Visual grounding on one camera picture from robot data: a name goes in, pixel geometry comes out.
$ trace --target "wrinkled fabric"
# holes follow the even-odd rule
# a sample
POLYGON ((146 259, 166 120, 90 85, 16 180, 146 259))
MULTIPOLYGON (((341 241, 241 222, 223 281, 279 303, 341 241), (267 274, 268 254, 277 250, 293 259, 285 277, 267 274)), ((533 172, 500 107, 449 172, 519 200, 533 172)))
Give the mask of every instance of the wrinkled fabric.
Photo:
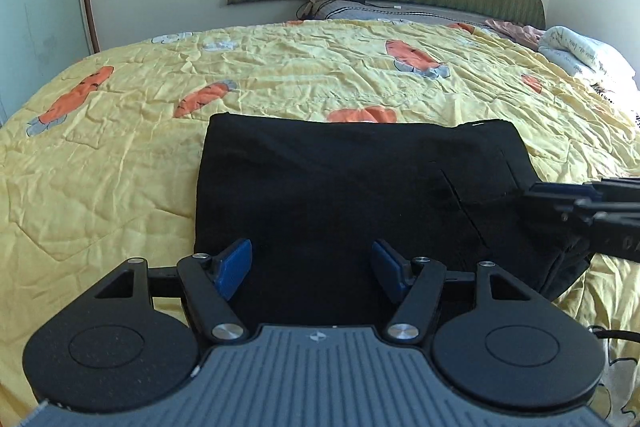
MULTIPOLYGON (((4 427, 35 405, 20 357, 36 328, 128 257, 169 266, 193 252, 200 157, 220 112, 450 127, 497 118, 514 124, 543 181, 640 176, 633 122, 541 55, 480 30, 306 21, 185 32, 92 55, 0 130, 4 427), (399 71, 389 41, 428 54, 449 76, 399 71), (216 42, 235 47, 206 51, 216 42), (34 118, 104 66, 114 68, 107 81, 67 107, 64 121, 29 136, 34 118)), ((562 309, 585 325, 640 331, 638 266, 600 256, 591 265, 562 309)), ((158 307, 180 313, 171 300, 158 307)), ((638 355, 640 346, 623 346, 613 357, 638 355)))
POLYGON ((533 26, 519 26, 507 21, 487 19, 485 22, 494 30, 512 37, 521 46, 526 46, 535 52, 538 50, 540 38, 545 33, 544 30, 539 30, 533 26))
POLYGON ((539 181, 504 120, 449 128, 216 114, 198 174, 194 251, 251 238, 252 270, 232 302, 251 331, 383 327, 394 307, 370 273, 378 239, 452 271, 493 261, 555 298, 589 256, 571 230, 518 217, 522 192, 539 181))

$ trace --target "flower decal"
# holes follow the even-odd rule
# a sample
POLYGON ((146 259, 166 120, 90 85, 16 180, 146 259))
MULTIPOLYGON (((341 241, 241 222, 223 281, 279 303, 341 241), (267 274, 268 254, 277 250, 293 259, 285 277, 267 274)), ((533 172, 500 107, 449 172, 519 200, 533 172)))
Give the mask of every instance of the flower decal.
POLYGON ((535 76, 531 74, 523 74, 522 81, 536 93, 540 94, 542 92, 542 84, 540 84, 540 81, 535 76))
POLYGON ((364 109, 339 109, 331 111, 326 117, 327 122, 369 122, 369 123, 396 123, 398 117, 393 109, 380 105, 365 107, 364 109))
POLYGON ((193 32, 170 33, 168 35, 160 35, 151 39, 153 44, 171 44, 172 42, 181 41, 191 37, 193 32))
POLYGON ((450 76, 449 68, 431 55, 402 41, 387 41, 386 52, 395 58, 396 70, 404 73, 417 73, 432 80, 441 76, 450 76))
MULTIPOLYGON (((588 330, 593 333, 604 328, 591 326, 588 330)), ((602 339, 601 342, 606 363, 590 407, 606 419, 609 425, 628 427, 636 419, 636 413, 626 406, 636 388, 638 361, 630 357, 611 360, 610 339, 602 339)))

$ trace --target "bed sheet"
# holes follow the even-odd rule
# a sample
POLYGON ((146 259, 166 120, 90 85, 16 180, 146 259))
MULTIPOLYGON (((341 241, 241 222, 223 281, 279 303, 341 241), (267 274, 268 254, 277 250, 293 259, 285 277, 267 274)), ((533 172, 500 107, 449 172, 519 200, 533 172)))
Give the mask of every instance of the bed sheet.
MULTIPOLYGON (((633 122, 542 55, 466 25, 290 22, 93 55, 0 130, 5 427, 35 406, 20 357, 36 328, 128 257, 167 266, 192 253, 202 143, 223 111, 444 126, 502 118, 543 180, 640 175, 633 122)), ((558 305, 586 326, 640 331, 638 289, 636 264, 596 256, 558 305)), ((179 315, 174 301, 157 305, 179 315)), ((640 346, 604 349, 609 380, 594 407, 622 425, 640 410, 640 346)))

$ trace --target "cable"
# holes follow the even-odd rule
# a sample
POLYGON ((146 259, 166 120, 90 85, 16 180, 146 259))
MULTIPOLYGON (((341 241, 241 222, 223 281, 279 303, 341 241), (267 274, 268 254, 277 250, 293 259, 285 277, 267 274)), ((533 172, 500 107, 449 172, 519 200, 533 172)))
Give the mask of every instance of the cable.
POLYGON ((591 331, 598 339, 617 339, 640 344, 640 333, 626 330, 595 330, 591 331))
POLYGON ((298 19, 299 21, 303 20, 302 17, 305 17, 306 15, 308 15, 308 10, 306 9, 310 4, 310 1, 307 2, 303 2, 300 7, 296 10, 296 19, 298 19))

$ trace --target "black pants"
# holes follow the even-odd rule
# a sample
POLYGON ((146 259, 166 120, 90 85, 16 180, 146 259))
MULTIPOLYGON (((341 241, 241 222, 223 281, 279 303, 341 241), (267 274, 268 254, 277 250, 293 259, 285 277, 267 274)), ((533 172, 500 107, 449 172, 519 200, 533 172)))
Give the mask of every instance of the black pants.
POLYGON ((217 114, 194 251, 252 241, 254 265, 231 302, 252 329, 383 324, 394 310, 370 271, 376 239, 450 270, 488 259, 555 298, 588 256, 575 235, 518 217, 519 195, 539 181, 506 121, 445 128, 217 114))

